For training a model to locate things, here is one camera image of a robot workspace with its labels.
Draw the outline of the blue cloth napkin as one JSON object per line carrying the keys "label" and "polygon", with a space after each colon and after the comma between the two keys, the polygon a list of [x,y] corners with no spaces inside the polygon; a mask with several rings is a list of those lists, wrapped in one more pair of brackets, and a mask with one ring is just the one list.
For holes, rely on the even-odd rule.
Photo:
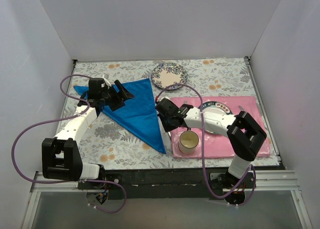
{"label": "blue cloth napkin", "polygon": [[123,86],[134,98],[127,100],[125,106],[116,111],[106,106],[103,113],[157,152],[165,154],[150,80],[125,82]]}

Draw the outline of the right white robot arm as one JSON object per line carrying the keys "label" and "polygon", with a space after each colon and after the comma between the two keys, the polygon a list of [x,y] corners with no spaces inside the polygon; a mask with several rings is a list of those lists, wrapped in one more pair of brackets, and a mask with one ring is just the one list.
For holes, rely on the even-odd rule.
{"label": "right white robot arm", "polygon": [[156,100],[155,109],[166,132],[177,128],[204,129],[229,139],[235,156],[226,173],[226,181],[232,188],[243,184],[246,170],[267,138],[264,129],[243,110],[236,115],[222,115],[204,112],[201,107],[189,104],[178,107],[165,97]]}

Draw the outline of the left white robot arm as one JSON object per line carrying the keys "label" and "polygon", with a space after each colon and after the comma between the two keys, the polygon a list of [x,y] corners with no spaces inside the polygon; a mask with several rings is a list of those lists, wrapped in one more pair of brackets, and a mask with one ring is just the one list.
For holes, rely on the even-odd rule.
{"label": "left white robot arm", "polygon": [[89,126],[104,108],[116,111],[133,99],[118,80],[110,84],[105,78],[91,78],[82,93],[74,117],[53,138],[45,138],[41,145],[42,173],[46,179],[79,181],[89,180],[95,189],[106,185],[106,176],[99,164],[82,161],[79,144]]}

